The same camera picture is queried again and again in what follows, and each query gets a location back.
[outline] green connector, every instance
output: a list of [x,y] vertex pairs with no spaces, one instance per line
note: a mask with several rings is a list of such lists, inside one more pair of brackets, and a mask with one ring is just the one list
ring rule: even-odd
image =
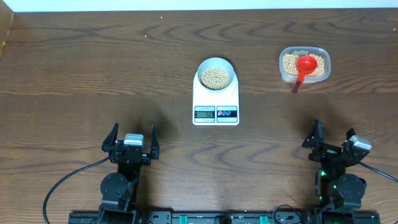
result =
[[268,224],[268,216],[260,216],[260,224]]
[[180,224],[188,224],[188,216],[180,215]]

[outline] scoop handle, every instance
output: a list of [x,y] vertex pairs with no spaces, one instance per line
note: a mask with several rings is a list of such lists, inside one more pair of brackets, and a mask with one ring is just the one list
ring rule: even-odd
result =
[[297,94],[297,92],[301,89],[301,86],[303,85],[304,78],[305,78],[305,72],[300,72],[298,75],[296,82],[294,83],[292,93]]

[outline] white wall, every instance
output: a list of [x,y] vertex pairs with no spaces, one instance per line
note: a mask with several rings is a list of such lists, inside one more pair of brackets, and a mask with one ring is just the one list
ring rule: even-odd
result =
[[14,12],[398,7],[398,0],[4,0]]

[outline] scale display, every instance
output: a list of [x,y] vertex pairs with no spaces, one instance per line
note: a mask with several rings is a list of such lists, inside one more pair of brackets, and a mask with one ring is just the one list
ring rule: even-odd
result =
[[195,122],[198,123],[237,123],[237,106],[196,106]]
[[214,118],[214,112],[213,111],[197,111],[196,118]]
[[195,122],[208,123],[216,122],[215,106],[196,106],[195,107]]

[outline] red scoop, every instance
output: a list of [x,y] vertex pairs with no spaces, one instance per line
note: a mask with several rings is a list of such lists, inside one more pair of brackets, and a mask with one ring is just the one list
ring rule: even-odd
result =
[[294,83],[292,93],[297,93],[304,82],[304,77],[308,74],[313,73],[313,71],[318,67],[318,62],[315,58],[304,55],[297,59],[296,68],[299,72],[299,75]]

